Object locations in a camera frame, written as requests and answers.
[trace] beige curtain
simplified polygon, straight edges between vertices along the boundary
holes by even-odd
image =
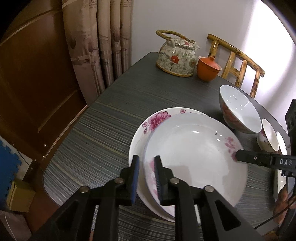
[[[91,104],[131,66],[131,0],[62,0],[66,41]]]

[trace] metal bolt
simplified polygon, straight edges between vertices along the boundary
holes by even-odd
[[[176,178],[176,177],[173,177],[173,178],[171,178],[170,179],[170,182],[172,183],[172,184],[177,184],[177,183],[179,183],[179,179],[178,178]]]
[[[114,179],[114,182],[115,182],[116,184],[120,184],[120,183],[123,183],[124,180],[123,180],[121,177],[117,177],[117,178]]]
[[[82,193],[86,193],[89,191],[89,187],[88,186],[82,186],[79,188],[79,191]]]
[[[205,190],[207,192],[213,192],[214,191],[214,188],[212,186],[208,185],[208,186],[205,186]]]

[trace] chair backrest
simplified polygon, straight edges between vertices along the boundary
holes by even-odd
[[[209,40],[213,41],[208,56],[215,56],[216,57],[216,53],[217,53],[217,49],[218,49],[219,45],[221,45],[231,51],[228,61],[226,63],[226,66],[223,69],[223,72],[221,75],[222,78],[224,78],[224,79],[227,78],[229,73],[234,74],[237,77],[237,80],[235,81],[235,86],[240,88],[242,85],[242,82],[244,80],[244,75],[246,73],[247,65],[249,65],[253,70],[256,71],[255,79],[254,79],[253,86],[252,86],[252,89],[250,92],[250,96],[252,98],[255,98],[257,88],[258,88],[258,83],[259,83],[259,77],[260,76],[264,77],[265,71],[263,69],[261,69],[258,64],[256,64],[253,60],[251,60],[242,51],[235,48],[234,46],[227,43],[226,41],[224,41],[212,34],[208,34],[207,38]],[[232,66],[236,56],[242,60],[242,65],[240,67],[240,70],[237,70],[236,68],[234,68]]]

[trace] striped tabletop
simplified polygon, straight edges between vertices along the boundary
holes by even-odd
[[[155,66],[157,56],[149,53],[106,89],[58,148],[44,174],[44,188],[58,205],[82,185],[94,188],[119,176],[128,166],[129,146],[137,128],[161,109],[192,108],[225,124],[219,87],[232,84],[220,77],[205,83],[195,75],[182,78],[167,74]],[[245,95],[288,145],[288,135],[280,124]],[[259,151],[256,135],[233,132],[245,150]],[[267,168],[249,165],[245,192],[236,209],[252,226],[272,216],[273,175]],[[261,232],[274,227],[271,222]],[[120,207],[119,240],[174,240],[174,229],[174,223],[155,215],[139,198],[132,207]]]

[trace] orange lidded bowl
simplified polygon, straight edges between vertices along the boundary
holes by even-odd
[[[217,74],[222,70],[221,66],[217,64],[214,56],[206,57],[198,57],[197,63],[197,76],[203,81],[211,81],[213,80]]]

